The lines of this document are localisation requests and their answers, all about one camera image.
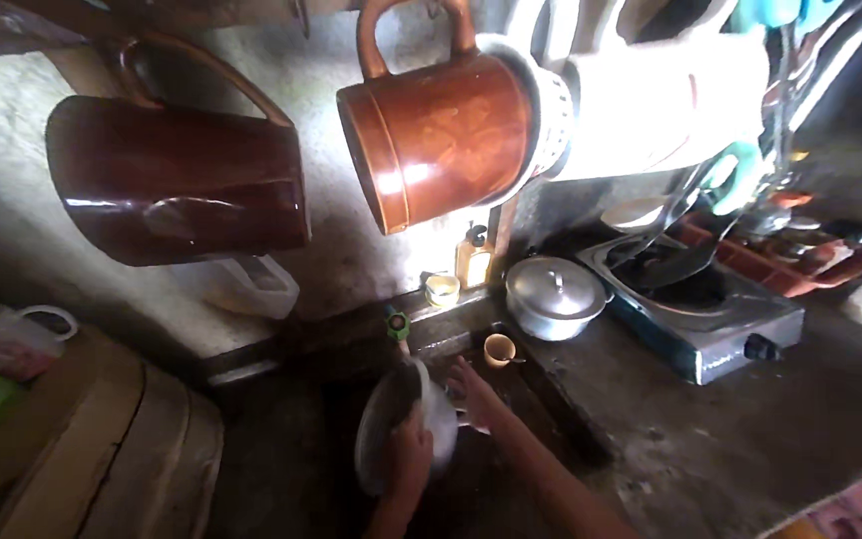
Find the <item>brown pitcher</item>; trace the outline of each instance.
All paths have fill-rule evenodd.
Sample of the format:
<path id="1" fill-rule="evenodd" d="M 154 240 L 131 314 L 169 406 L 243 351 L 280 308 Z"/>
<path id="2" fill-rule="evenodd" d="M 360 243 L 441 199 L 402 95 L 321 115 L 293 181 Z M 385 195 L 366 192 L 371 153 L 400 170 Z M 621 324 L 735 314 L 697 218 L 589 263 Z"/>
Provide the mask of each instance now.
<path id="1" fill-rule="evenodd" d="M 267 119 L 160 104 L 133 66 L 140 42 L 212 68 Z M 298 133 L 278 106 L 231 65 L 170 35 L 143 32 L 119 59 L 132 102 L 66 98 L 45 134 L 55 189 L 93 245 L 155 266 L 307 243 Z"/>
<path id="2" fill-rule="evenodd" d="M 531 123 L 522 84 L 475 46 L 466 0 L 441 0 L 453 31 L 449 62 L 389 74 L 375 26 L 402 1 L 365 1 L 357 29 L 365 80 L 338 91 L 354 168 L 384 234 L 509 188 L 527 156 Z"/>

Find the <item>concrete wall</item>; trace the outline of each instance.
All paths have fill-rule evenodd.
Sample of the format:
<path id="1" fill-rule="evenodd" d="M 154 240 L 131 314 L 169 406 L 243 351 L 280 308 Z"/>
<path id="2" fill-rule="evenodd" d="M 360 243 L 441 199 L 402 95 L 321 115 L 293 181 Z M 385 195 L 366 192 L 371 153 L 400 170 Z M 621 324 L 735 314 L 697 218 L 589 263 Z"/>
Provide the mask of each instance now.
<path id="1" fill-rule="evenodd" d="M 661 2 L 630 2 L 625 32 L 640 28 L 640 10 Z M 501 30 L 508 0 L 472 2 L 479 31 Z M 603 2 L 585 4 L 589 27 Z M 298 127 L 313 239 L 299 251 L 274 253 L 298 278 L 301 318 L 316 319 L 418 288 L 423 271 L 448 270 L 470 221 L 486 210 L 454 212 L 382 237 L 355 177 L 334 94 L 357 83 L 357 12 L 311 19 L 311 39 L 297 23 L 209 31 L 198 41 L 255 81 Z M 377 26 L 377 42 L 392 71 L 448 56 L 450 30 L 425 3 L 392 9 Z M 153 53 L 147 75 L 174 104 L 257 115 L 214 75 L 181 57 Z M 43 129 L 53 106 L 71 89 L 44 55 L 0 56 L 0 301 L 51 302 L 102 325 L 138 347 L 176 357 L 208 357 L 268 337 L 274 329 L 185 295 L 162 268 L 129 268 L 93 248 L 73 226 L 54 192 Z"/>

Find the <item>aluminum pot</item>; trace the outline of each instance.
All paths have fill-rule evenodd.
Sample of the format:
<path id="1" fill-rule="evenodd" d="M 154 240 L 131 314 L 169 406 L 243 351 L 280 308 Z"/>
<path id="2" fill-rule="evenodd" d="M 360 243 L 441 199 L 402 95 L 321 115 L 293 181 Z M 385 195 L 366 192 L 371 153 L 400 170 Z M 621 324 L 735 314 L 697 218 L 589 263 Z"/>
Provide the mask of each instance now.
<path id="1" fill-rule="evenodd" d="M 587 269 L 562 258 L 534 256 L 508 271 L 508 310 L 528 335 L 576 337 L 613 297 Z"/>

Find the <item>red dish rack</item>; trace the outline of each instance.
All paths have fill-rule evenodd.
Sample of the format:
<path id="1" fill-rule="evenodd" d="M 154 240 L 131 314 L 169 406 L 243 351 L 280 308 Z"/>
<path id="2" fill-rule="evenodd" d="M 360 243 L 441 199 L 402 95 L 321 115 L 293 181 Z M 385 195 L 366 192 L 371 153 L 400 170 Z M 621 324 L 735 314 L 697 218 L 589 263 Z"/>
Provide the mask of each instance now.
<path id="1" fill-rule="evenodd" d="M 684 216 L 668 230 L 670 237 L 688 246 L 695 246 L 709 238 L 711 233 L 694 221 L 694 214 Z M 795 297 L 817 288 L 838 287 L 862 274 L 862 251 L 857 251 L 853 256 L 817 275 L 801 273 L 787 263 L 768 258 L 726 239 L 720 242 L 715 258 L 731 270 L 786 297 Z"/>

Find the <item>teal handle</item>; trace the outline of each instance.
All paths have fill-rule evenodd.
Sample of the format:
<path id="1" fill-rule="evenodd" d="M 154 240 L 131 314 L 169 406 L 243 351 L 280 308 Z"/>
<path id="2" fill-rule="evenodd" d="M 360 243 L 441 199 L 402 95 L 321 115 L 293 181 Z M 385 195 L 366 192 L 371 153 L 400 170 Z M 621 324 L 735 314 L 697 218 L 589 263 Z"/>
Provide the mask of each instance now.
<path id="1" fill-rule="evenodd" d="M 800 19 L 797 21 L 797 35 L 805 35 L 823 26 L 843 3 L 844 0 L 803 0 Z"/>
<path id="2" fill-rule="evenodd" d="M 743 207 L 754 195 L 763 178 L 763 155 L 757 143 L 737 141 L 718 153 L 716 160 L 700 185 L 704 189 L 727 190 L 711 208 L 714 215 L 727 215 Z M 728 186 L 732 172 L 734 180 Z"/>
<path id="3" fill-rule="evenodd" d="M 767 28 L 784 26 L 793 22 L 801 14 L 801 4 L 802 0 L 739 0 L 731 14 L 731 30 L 737 33 L 748 33 L 761 24 Z"/>

